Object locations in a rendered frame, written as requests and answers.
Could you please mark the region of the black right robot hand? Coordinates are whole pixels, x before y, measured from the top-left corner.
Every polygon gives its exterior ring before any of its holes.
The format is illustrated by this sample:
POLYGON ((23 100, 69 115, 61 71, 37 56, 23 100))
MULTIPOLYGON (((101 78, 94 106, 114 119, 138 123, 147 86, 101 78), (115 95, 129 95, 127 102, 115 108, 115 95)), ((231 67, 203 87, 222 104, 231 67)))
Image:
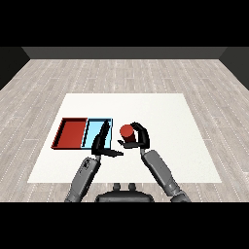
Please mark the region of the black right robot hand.
POLYGON ((135 142, 125 143, 123 140, 119 140, 119 143, 126 149, 140 148, 149 149, 150 148, 150 137, 147 129, 140 123, 133 122, 130 124, 133 127, 135 142))

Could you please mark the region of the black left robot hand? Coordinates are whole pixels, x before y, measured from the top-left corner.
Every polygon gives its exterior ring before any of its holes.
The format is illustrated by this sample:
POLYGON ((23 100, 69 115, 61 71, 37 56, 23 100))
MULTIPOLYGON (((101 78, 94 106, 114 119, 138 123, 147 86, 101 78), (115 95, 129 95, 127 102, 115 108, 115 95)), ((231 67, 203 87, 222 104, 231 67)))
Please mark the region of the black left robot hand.
POLYGON ((123 153, 111 149, 105 149, 105 140, 109 132, 110 125, 108 121, 105 121, 99 131, 99 133, 95 136, 92 145, 91 145, 91 153, 95 156, 108 156, 108 157, 117 157, 122 156, 123 153))

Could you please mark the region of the light blue shallow open box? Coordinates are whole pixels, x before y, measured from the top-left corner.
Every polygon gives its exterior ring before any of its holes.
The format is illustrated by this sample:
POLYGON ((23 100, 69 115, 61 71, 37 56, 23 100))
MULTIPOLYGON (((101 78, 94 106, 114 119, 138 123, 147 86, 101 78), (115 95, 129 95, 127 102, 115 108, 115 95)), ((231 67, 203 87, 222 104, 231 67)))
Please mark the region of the light blue shallow open box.
POLYGON ((90 150, 95 136, 99 133, 102 125, 108 121, 109 131, 105 138, 105 149, 111 148, 113 120, 111 118, 89 118, 84 131, 81 148, 90 150))

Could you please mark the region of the small red can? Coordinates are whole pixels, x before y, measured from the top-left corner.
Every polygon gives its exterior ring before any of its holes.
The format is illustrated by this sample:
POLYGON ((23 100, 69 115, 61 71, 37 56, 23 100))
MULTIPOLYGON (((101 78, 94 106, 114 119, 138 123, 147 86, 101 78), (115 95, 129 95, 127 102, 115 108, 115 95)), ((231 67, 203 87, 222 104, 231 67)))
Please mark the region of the small red can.
POLYGON ((125 143, 136 141, 133 127, 130 124, 124 124, 120 128, 120 134, 121 134, 125 143))

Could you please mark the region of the red shallow open box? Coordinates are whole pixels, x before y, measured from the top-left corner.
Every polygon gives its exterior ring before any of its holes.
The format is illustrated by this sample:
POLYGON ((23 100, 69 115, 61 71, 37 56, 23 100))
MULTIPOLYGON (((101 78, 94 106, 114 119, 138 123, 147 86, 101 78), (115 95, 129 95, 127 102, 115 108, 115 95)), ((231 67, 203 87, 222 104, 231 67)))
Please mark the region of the red shallow open box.
POLYGON ((54 150, 80 150, 87 118, 63 118, 52 143, 54 150))

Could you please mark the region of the dark grey robot body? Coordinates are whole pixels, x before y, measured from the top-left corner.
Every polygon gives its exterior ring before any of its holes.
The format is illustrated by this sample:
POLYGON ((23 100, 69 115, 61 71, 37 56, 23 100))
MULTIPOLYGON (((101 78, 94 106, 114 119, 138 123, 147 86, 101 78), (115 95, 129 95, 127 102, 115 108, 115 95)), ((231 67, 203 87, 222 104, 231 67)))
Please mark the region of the dark grey robot body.
POLYGON ((134 183, 128 184, 127 191, 122 191, 121 184, 115 183, 111 192, 98 195, 95 202, 154 202, 154 199, 149 194, 138 192, 134 183))

